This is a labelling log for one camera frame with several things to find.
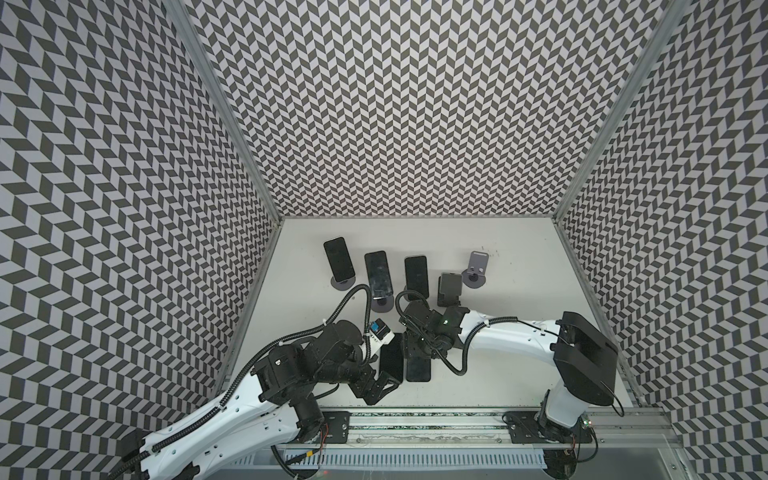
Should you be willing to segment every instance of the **chevron patterned wall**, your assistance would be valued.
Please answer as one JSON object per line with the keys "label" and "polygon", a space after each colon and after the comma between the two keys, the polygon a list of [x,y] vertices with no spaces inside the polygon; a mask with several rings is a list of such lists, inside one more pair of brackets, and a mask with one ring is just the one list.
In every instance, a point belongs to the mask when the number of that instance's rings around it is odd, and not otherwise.
{"label": "chevron patterned wall", "polygon": [[765,2],[694,2],[565,227],[703,478],[768,478]]}
{"label": "chevron patterned wall", "polygon": [[0,478],[204,402],[270,228],[156,0],[0,2]]}
{"label": "chevron patterned wall", "polygon": [[548,214],[666,4],[187,9],[282,214]]}

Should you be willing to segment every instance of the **black plastic housing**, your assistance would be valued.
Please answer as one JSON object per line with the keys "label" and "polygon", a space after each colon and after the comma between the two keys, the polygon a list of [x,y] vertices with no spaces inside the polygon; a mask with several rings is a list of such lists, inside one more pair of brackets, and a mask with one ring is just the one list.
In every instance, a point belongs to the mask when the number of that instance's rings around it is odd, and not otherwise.
{"label": "black plastic housing", "polygon": [[562,338],[550,348],[565,388],[593,405],[612,405],[618,348],[578,313],[563,312],[557,324]]}

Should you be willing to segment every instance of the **circular stand base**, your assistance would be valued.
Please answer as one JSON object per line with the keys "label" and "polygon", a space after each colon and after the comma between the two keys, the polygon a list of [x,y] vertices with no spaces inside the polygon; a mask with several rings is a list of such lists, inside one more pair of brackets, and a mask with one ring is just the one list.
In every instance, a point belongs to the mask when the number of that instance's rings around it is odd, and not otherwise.
{"label": "circular stand base", "polygon": [[371,310],[376,313],[387,313],[395,307],[395,297],[387,296],[385,298],[375,298],[371,302]]}
{"label": "circular stand base", "polygon": [[333,277],[331,277],[331,286],[335,288],[336,290],[344,291],[349,290],[352,288],[352,285],[355,284],[355,277],[353,276],[349,280],[344,280],[343,282],[337,282]]}
{"label": "circular stand base", "polygon": [[480,288],[481,286],[485,285],[485,276],[480,275],[471,275],[467,270],[464,270],[462,272],[462,282],[469,288]]}

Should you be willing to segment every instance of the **back wall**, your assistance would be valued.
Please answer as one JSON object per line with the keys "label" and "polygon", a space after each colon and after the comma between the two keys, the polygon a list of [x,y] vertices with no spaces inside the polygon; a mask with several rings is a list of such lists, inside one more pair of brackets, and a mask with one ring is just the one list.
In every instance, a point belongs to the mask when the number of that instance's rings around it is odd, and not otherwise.
{"label": "back wall", "polygon": [[666,4],[187,9],[281,214],[487,215],[554,211]]}

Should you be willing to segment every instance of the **vent grille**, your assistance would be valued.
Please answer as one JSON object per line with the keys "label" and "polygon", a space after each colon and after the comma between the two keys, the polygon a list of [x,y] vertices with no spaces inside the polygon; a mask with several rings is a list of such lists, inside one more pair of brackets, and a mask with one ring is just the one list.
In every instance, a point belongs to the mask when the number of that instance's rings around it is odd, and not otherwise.
{"label": "vent grille", "polygon": [[[304,453],[305,450],[290,449],[284,453],[284,458],[292,458]],[[321,466],[337,470],[381,469],[381,470],[419,470],[419,469],[450,469],[457,468],[480,469],[510,469],[510,468],[546,468],[544,453],[540,449],[515,449],[511,451],[467,449],[370,449],[365,452],[324,452],[313,455],[292,468],[317,468]]]}

